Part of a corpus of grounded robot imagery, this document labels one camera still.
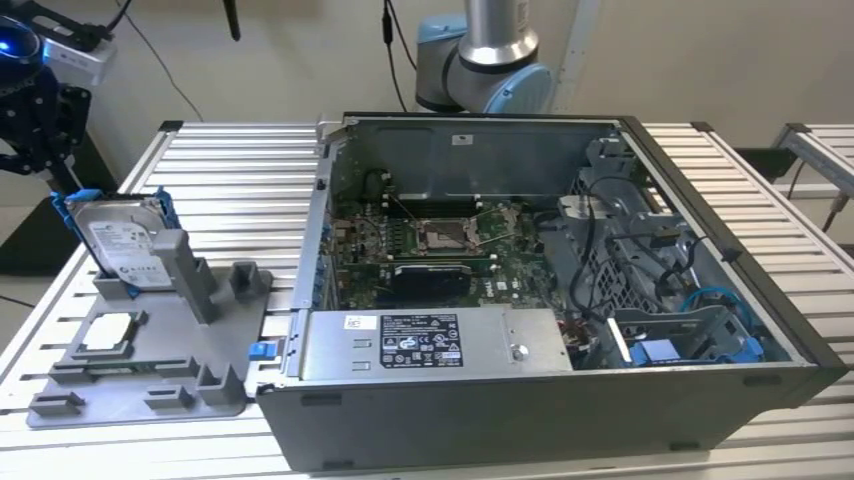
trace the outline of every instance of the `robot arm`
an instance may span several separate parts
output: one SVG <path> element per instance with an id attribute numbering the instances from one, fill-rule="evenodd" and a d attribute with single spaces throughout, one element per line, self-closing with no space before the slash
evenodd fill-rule
<path id="1" fill-rule="evenodd" d="M 425 18 L 417 31 L 414 100 L 453 113 L 541 113 L 553 79 L 536 62 L 528 0 L 465 0 L 465 16 Z"/>
<path id="2" fill-rule="evenodd" d="M 89 102 L 89 92 L 59 84 L 43 65 L 41 37 L 0 17 L 0 139 L 14 150 L 0 155 L 1 170 L 41 174 L 61 193 L 78 189 L 70 153 L 82 141 Z"/>
<path id="3" fill-rule="evenodd" d="M 101 41 L 108 42 L 112 40 L 112 33 L 105 26 L 92 25 L 90 23 L 77 23 L 31 0 L 0 1 L 0 14 L 14 18 L 19 23 L 26 25 L 37 35 L 49 38 L 54 42 L 81 52 L 88 53 L 93 51 Z M 62 28 L 45 27 L 38 22 L 39 18 L 50 20 L 50 22 Z"/>

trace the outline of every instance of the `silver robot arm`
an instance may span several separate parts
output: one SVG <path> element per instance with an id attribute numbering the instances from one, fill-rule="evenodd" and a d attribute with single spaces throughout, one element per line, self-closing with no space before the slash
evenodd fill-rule
<path id="1" fill-rule="evenodd" d="M 536 62 L 528 0 L 465 0 L 465 15 L 425 18 L 417 30 L 414 100 L 434 112 L 541 113 L 553 78 Z"/>

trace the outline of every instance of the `blue latch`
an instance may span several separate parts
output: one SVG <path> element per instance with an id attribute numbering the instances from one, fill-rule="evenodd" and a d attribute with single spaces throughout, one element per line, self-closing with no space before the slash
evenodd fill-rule
<path id="1" fill-rule="evenodd" d="M 256 342 L 249 345 L 249 361 L 274 360 L 278 348 L 274 343 Z"/>
<path id="2" fill-rule="evenodd" d="M 735 363 L 757 363 L 761 360 L 763 354 L 764 351 L 761 350 L 759 340 L 752 337 L 747 337 L 741 344 L 741 349 L 735 355 L 732 355 L 732 361 Z"/>

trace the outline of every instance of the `hard drive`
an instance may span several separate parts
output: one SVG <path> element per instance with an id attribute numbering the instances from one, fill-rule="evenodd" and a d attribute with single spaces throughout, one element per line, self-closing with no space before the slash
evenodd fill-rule
<path id="1" fill-rule="evenodd" d="M 168 194 L 161 189 L 153 195 L 81 190 L 61 205 L 65 222 L 86 245 L 104 275 L 120 278 L 140 290 L 172 288 L 162 262 L 150 252 L 157 232 L 180 228 Z"/>

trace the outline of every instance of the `power supply label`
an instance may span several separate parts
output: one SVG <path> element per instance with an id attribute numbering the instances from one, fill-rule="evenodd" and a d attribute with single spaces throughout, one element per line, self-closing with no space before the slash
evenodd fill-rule
<path id="1" fill-rule="evenodd" d="M 382 315 L 378 332 L 382 367 L 462 366 L 456 315 Z"/>

